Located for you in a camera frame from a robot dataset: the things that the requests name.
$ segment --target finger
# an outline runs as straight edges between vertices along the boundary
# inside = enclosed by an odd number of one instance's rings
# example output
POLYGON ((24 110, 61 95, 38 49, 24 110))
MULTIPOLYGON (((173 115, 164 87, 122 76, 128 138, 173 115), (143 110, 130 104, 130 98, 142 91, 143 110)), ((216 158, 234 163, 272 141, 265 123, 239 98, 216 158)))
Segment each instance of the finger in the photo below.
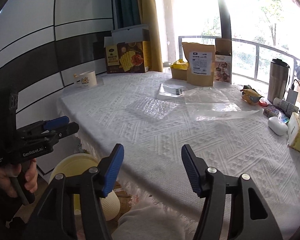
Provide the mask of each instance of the finger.
POLYGON ((0 167, 0 179, 5 179, 7 177, 7 174, 3 167, 0 167))
POLYGON ((10 188, 8 188, 5 192, 7 193, 7 195, 9 197, 13 197, 13 198, 18 197, 18 194, 17 194, 16 190, 13 188, 13 186, 10 186, 10 188))
POLYGON ((38 173, 25 184, 25 188, 26 190, 31 190, 33 189, 35 186, 37 186, 37 178, 38 178, 38 173))
POLYGON ((2 189, 9 197, 18 197, 4 168, 0 168, 0 189, 2 189))
POLYGON ((21 164, 12 165, 8 163, 7 165, 5 165, 4 171, 6 176, 8 177, 17 177, 21 172, 21 164))
POLYGON ((26 171, 25 178, 26 181, 31 181, 38 174, 37 172, 37 163, 30 162, 29 169, 26 171))
POLYGON ((31 189, 31 190, 29 190, 31 193, 34 193, 34 192, 36 192, 37 191, 37 189, 38 189, 38 184, 36 183, 35 185, 34 185, 34 187, 31 189))

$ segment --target red object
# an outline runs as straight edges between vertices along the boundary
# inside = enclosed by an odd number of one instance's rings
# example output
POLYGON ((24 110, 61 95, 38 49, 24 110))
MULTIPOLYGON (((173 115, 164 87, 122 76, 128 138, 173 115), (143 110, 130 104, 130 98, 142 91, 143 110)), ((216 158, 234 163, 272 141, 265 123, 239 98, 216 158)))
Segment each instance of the red object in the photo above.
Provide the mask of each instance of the red object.
POLYGON ((131 62, 135 66, 140 66, 143 63, 143 58, 140 54, 135 54, 131 57, 131 62))
POLYGON ((267 106, 268 103, 267 103, 266 101, 260 99, 260 100, 259 100, 259 105, 261 105, 261 106, 267 106))

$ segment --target balcony railing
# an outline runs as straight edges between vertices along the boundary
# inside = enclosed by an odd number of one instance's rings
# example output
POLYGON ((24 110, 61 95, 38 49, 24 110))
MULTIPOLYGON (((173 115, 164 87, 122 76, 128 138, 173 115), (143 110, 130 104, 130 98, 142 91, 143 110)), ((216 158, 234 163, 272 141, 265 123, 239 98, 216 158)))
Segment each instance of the balcony railing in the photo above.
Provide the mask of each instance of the balcony railing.
MULTIPOLYGON (((216 38, 220 38, 220 37, 215 37, 215 36, 179 36, 178 37, 178 43, 179 43, 179 58, 183 58, 183 54, 182 54, 182 39, 184 38, 201 38, 201 39, 216 39, 216 38)), ((260 80, 258 79, 258 69, 259 69, 259 59, 260 59, 260 47, 262 48, 265 48, 265 49, 269 49, 269 50, 272 50, 272 51, 275 51, 277 53, 280 53, 282 55, 285 55, 287 57, 290 57, 293 59, 293 66, 290 66, 290 71, 292 72, 290 74, 291 78, 290 78, 290 81, 294 80, 294 77, 295 77, 295 68, 296 66, 298 66, 298 61, 300 62, 300 59, 291 55, 291 54, 288 54, 282 50, 279 50, 279 49, 276 49, 276 48, 273 48, 273 47, 270 47, 270 46, 267 46, 267 45, 264 45, 264 44, 260 44, 260 43, 256 43, 256 42, 253 42, 253 41, 246 41, 246 40, 241 40, 241 39, 232 39, 232 41, 237 41, 237 42, 242 42, 242 43, 246 43, 246 44, 251 44, 251 45, 254 45, 256 46, 256 59, 255 59, 255 67, 254 67, 254 77, 249 77, 249 76, 246 76, 246 75, 243 75, 243 74, 239 74, 239 73, 235 73, 235 72, 232 72, 233 74, 235 75, 238 75, 238 76, 242 76, 242 77, 245 77, 245 78, 248 78, 248 79, 252 79, 252 80, 255 80, 255 81, 258 81, 258 82, 262 82, 264 84, 267 84, 269 85, 268 82, 265 82, 263 80, 260 80)))

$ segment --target blue gripper pad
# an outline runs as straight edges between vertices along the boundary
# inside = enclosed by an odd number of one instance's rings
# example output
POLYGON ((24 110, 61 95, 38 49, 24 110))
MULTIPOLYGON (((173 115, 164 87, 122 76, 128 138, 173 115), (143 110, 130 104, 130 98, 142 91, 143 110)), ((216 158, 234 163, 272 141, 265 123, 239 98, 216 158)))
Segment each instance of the blue gripper pad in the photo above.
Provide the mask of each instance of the blue gripper pad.
POLYGON ((197 193, 198 196, 201 195, 201 179, 205 178, 205 170, 208 167, 207 164, 203 159, 195 156, 188 144, 183 145, 181 149, 181 159, 186 169, 192 190, 197 193))
POLYGON ((104 176, 104 187, 102 193, 106 197, 114 188, 117 176, 123 162, 124 148, 122 144, 117 143, 109 157, 103 158, 98 168, 100 174, 104 176))
POLYGON ((53 120, 47 121, 43 128, 48 131, 52 131, 58 127, 64 126, 69 123, 69 118, 67 116, 62 116, 53 120))

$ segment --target thermos lid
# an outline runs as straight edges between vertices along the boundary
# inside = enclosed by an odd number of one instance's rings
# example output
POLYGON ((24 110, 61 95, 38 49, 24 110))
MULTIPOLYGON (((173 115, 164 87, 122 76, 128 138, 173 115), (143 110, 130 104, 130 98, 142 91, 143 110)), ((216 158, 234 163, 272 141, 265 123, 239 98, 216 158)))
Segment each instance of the thermos lid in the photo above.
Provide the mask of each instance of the thermos lid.
POLYGON ((272 61, 271 61, 271 63, 277 64, 277 65, 282 66, 282 67, 290 68, 287 63, 285 63, 284 61, 282 61, 279 58, 276 58, 276 59, 273 58, 272 61))

